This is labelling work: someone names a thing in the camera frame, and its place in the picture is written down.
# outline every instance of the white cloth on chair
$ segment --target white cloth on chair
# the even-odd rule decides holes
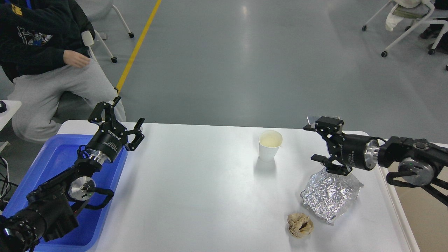
[[[403,6],[408,9],[417,7],[419,4],[427,4],[430,0],[394,0],[397,4],[389,12],[386,18],[386,30],[393,31],[399,22],[401,22],[404,17],[395,15],[394,12],[399,6]]]

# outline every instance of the gray floor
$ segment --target gray floor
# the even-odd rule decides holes
[[[448,143],[448,56],[427,54],[422,26],[382,58],[408,25],[386,31],[385,11],[362,32],[385,2],[162,0],[121,90],[128,121],[302,128],[307,115],[339,115],[346,130]],[[94,23],[118,57],[94,45],[116,84],[156,0],[114,3],[136,35],[113,11]],[[1,76],[0,99],[12,88]],[[0,139],[12,143],[2,155],[20,182],[41,145],[10,125]]]

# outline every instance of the white table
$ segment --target white table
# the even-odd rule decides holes
[[[6,104],[6,111],[0,113],[0,130],[9,122],[13,115],[19,110],[22,102],[18,100],[2,100]]]
[[[128,129],[134,123],[125,123]],[[86,121],[59,133],[94,134]],[[266,128],[143,124],[146,138],[130,152],[103,232],[90,252],[419,251],[385,169],[356,169],[364,184],[334,226],[306,210],[300,192],[327,156],[315,132],[275,129],[283,145],[275,162],[258,160]],[[365,135],[347,131],[348,134]],[[287,216],[311,216],[314,232],[292,237]]]

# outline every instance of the crumpled brown paper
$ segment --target crumpled brown paper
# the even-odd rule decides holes
[[[313,232],[314,225],[308,215],[292,213],[288,215],[289,232],[296,238],[303,238]]]

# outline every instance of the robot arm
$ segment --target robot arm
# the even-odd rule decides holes
[[[145,137],[140,127],[144,118],[140,118],[133,130],[127,129],[115,119],[113,108],[120,100],[118,96],[113,103],[98,103],[89,118],[98,124],[99,129],[86,146],[80,146],[78,159],[74,165],[30,192],[26,198],[28,206],[14,216],[0,216],[0,251],[24,252],[39,243],[61,238],[76,227],[76,219],[84,209],[101,209],[112,199],[114,192],[98,188],[91,178],[93,173],[101,171],[103,163],[112,163],[123,146],[133,151]],[[101,119],[104,111],[105,121]],[[135,138],[128,143],[128,135]],[[89,205],[94,193],[106,195],[97,206]]]
[[[327,143],[330,157],[313,155],[312,160],[322,163],[327,172],[348,175],[353,167],[372,170],[376,164],[389,167],[399,162],[398,172],[389,172],[386,181],[398,187],[421,187],[448,206],[448,196],[431,184],[448,190],[448,183],[437,176],[448,166],[448,149],[429,143],[426,139],[399,138],[389,140],[377,137],[348,135],[342,132],[344,121],[321,117],[303,129],[315,131]],[[342,165],[333,164],[336,160]]]

